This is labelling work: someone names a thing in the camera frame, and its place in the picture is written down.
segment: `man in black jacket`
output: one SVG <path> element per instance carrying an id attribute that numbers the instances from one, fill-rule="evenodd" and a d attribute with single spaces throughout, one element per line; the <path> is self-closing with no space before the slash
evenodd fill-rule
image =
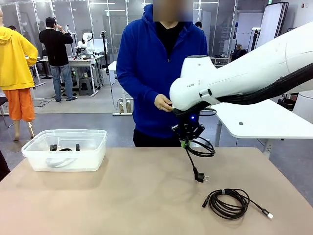
<path id="1" fill-rule="evenodd" d="M 69 33 L 66 33 L 62 26 L 57 25 L 55 19 L 48 17 L 45 20 L 46 29 L 39 34 L 39 40 L 45 45 L 48 60 L 50 63 L 51 73 L 53 76 L 53 85 L 55 91 L 55 100 L 61 101 L 61 80 L 60 74 L 65 82 L 67 101 L 76 100 L 73 96 L 73 82 L 71 79 L 67 49 L 65 44 L 73 43 L 73 39 Z"/>

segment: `person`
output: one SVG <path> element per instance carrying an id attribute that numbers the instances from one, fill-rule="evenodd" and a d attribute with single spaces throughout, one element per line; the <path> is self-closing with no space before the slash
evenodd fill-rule
<path id="1" fill-rule="evenodd" d="M 60 75 L 65 82 L 67 99 L 66 101 L 76 100 L 73 96 L 73 82 L 70 75 L 67 49 L 65 44 L 73 43 L 69 33 L 66 33 L 62 26 L 58 25 L 54 18 L 48 17 L 45 20 L 46 29 L 39 34 L 39 40 L 45 45 L 48 61 L 53 77 L 53 86 L 55 91 L 55 100 L 61 102 L 61 80 Z"/>
<path id="2" fill-rule="evenodd" d="M 142 19 L 131 22 L 122 34 L 116 72 L 134 98 L 136 147 L 180 147 L 171 130 L 178 119 L 172 113 L 170 87 L 186 57 L 207 55 L 205 35 L 192 22 L 178 21 L 174 3 L 180 2 L 146 5 Z"/>
<path id="3" fill-rule="evenodd" d="M 200 21 L 196 22 L 195 26 L 202 30 L 202 23 Z"/>
<path id="4" fill-rule="evenodd" d="M 16 28 L 15 28 L 14 25 L 10 25 L 8 28 L 10 28 L 10 29 L 13 30 L 13 31 L 16 31 Z"/>
<path id="5" fill-rule="evenodd" d="M 5 161 L 3 154 L 0 151 L 0 181 L 5 178 L 10 173 L 10 169 L 8 168 L 8 164 Z"/>
<path id="6" fill-rule="evenodd" d="M 34 87 L 30 66 L 37 62 L 37 49 L 21 34 L 3 26 L 0 10 L 0 88 L 9 101 L 9 115 L 14 123 L 15 138 L 20 138 L 20 120 L 28 123 L 34 137 L 32 121 L 35 119 L 30 88 Z"/>

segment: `black pants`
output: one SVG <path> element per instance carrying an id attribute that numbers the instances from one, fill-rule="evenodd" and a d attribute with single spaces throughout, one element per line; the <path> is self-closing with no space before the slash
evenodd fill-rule
<path id="1" fill-rule="evenodd" d="M 180 147 L 180 141 L 177 137 L 162 139 L 151 137 L 134 130 L 134 144 L 137 148 L 171 148 Z"/>
<path id="2" fill-rule="evenodd" d="M 5 178 L 7 174 L 10 173 L 10 169 L 8 168 L 8 164 L 6 163 L 4 156 L 0 151 L 0 181 Z"/>

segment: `yellow jacket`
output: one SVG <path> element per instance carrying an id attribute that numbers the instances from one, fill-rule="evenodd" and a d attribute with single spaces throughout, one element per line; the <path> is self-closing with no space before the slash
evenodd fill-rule
<path id="1" fill-rule="evenodd" d="M 0 27 L 0 88 L 7 91 L 34 87 L 29 67 L 36 63 L 37 56 L 37 49 L 25 37 Z"/>

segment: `plastic storage box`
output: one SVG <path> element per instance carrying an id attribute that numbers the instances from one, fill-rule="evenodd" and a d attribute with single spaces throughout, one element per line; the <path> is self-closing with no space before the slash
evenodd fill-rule
<path id="1" fill-rule="evenodd" d="M 35 171 L 96 171 L 106 153 L 106 142 L 103 130 L 46 130 L 24 145 L 22 154 Z M 57 144 L 56 152 L 50 151 L 52 144 Z M 72 151 L 59 151 L 64 148 Z"/>

